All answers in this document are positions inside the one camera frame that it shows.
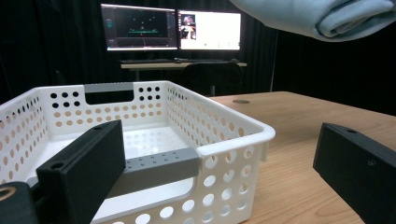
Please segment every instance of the basket handle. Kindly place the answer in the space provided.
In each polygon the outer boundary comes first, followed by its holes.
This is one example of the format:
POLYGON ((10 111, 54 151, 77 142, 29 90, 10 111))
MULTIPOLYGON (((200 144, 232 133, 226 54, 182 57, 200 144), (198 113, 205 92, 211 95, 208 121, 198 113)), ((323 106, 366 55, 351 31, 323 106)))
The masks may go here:
POLYGON ((85 93, 106 92, 106 91, 132 91, 134 89, 133 82, 117 82, 117 83, 98 83, 85 84, 85 93))
POLYGON ((134 99, 133 82, 86 84, 84 91, 89 105, 131 102, 134 99))
POLYGON ((107 198, 198 176, 199 162, 191 147, 129 159, 107 198))

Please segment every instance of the table surface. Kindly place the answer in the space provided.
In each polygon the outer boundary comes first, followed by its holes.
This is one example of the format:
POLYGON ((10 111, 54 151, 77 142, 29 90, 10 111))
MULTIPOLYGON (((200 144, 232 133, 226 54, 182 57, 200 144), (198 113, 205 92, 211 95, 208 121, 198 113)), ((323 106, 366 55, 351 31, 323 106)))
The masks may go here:
POLYGON ((346 126, 396 149, 396 117, 283 91, 211 99, 276 130, 244 224, 363 223, 313 169, 320 127, 323 122, 346 126))

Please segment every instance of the keyboard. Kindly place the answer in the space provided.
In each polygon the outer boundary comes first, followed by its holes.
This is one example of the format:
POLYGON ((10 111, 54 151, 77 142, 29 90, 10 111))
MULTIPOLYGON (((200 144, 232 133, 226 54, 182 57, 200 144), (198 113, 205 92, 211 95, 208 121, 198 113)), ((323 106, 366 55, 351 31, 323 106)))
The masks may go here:
POLYGON ((128 64, 128 63, 173 63, 174 60, 169 59, 148 59, 148 60, 120 60, 119 63, 128 64))

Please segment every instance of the screw hole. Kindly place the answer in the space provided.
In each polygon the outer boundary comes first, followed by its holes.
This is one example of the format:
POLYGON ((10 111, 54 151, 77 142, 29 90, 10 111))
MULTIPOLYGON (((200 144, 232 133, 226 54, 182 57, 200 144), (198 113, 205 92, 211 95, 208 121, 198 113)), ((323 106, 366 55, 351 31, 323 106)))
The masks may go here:
POLYGON ((53 164, 50 168, 52 170, 56 170, 56 169, 60 169, 62 166, 64 166, 64 164, 61 162, 58 162, 58 163, 53 164))
POLYGON ((0 189, 0 202, 9 198, 17 191, 14 187, 4 187, 0 189))

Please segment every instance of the black rectangular block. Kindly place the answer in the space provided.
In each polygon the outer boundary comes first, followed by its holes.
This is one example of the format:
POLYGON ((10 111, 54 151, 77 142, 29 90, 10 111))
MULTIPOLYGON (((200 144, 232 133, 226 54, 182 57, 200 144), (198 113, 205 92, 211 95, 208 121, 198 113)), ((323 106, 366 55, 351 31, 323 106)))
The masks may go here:
POLYGON ((125 169, 121 121, 97 125, 36 169, 61 223, 90 223, 125 169))
POLYGON ((39 223, 32 192, 26 183, 10 182, 0 185, 0 223, 39 223))
POLYGON ((395 151, 354 130, 323 123, 314 169, 365 223, 396 223, 395 151))

